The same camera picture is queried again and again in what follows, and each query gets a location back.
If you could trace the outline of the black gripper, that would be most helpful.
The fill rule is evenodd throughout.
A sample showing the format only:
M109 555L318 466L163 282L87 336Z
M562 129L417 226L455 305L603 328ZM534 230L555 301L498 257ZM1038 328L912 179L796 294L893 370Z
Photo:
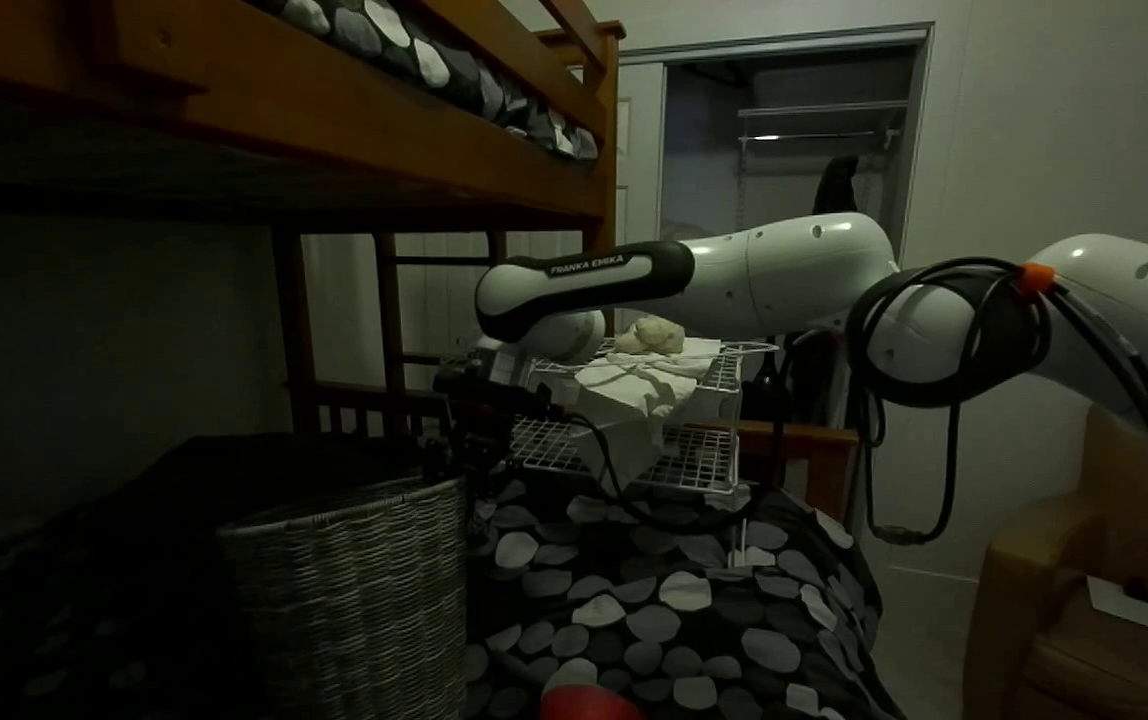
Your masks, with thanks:
M553 401L516 385L497 385L481 363L445 363L433 379L445 401L447 445L465 465L498 465L519 418L549 418Z

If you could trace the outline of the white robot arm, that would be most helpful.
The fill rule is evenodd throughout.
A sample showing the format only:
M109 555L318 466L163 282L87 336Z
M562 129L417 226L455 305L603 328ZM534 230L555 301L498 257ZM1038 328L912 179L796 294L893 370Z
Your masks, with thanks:
M1115 328L1148 363L1148 245L1079 230L1038 248L1014 274L1048 267L1092 309L1092 325ZM974 358L961 379L944 363L962 349L962 325L979 301L962 287L930 287L925 267L898 267L888 230L862 213L824 213L754 224L725 237L622 245L603 257L503 259L477 282L477 318L488 340L544 358L584 358L603 343L607 309L640 309L698 336L746 340L803 328L851 328L885 294L888 318L855 343L851 366L867 366L898 405L979 394L1020 370L1063 385L1127 418L1122 389L1088 357L1088 340L1052 325L1048 350L1020 358L1001 340L996 358Z

